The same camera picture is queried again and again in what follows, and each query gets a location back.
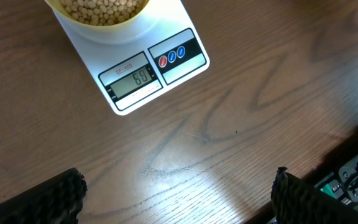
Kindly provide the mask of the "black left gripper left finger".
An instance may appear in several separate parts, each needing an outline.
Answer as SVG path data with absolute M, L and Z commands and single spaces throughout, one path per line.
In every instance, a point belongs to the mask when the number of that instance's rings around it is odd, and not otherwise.
M 83 208 L 87 184 L 71 168 L 0 203 L 0 224 L 74 224 Z

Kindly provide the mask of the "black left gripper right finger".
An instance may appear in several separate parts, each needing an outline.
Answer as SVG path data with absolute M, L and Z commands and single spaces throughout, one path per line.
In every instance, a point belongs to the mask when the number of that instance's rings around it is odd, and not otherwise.
M 278 224 L 358 224 L 358 211 L 279 167 L 271 201 Z

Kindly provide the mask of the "yellow plastic bowl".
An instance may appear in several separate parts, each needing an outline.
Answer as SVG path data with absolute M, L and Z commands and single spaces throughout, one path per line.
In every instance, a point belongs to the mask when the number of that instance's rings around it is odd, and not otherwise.
M 84 29 L 88 29 L 88 30 L 94 30 L 97 32 L 114 32 L 116 30 L 129 27 L 137 19 L 139 19 L 141 17 L 141 15 L 149 13 L 149 12 L 152 13 L 153 10 L 155 9 L 154 5 L 158 3 L 157 1 L 148 1 L 148 0 L 144 0 L 144 1 L 146 1 L 146 5 L 136 16 L 129 19 L 128 21 L 125 21 L 125 22 L 122 22 L 119 24 L 115 24 L 112 26 L 91 26 L 91 25 L 87 25 L 87 24 L 82 24 L 82 23 L 77 22 L 74 19 L 72 19 L 70 17 L 69 13 L 65 12 L 64 8 L 60 4 L 60 0 L 45 0 L 45 3 L 54 12 L 56 12 L 59 16 L 62 16 L 62 18 L 65 19 L 71 25 L 78 26 L 80 28 L 84 28 Z

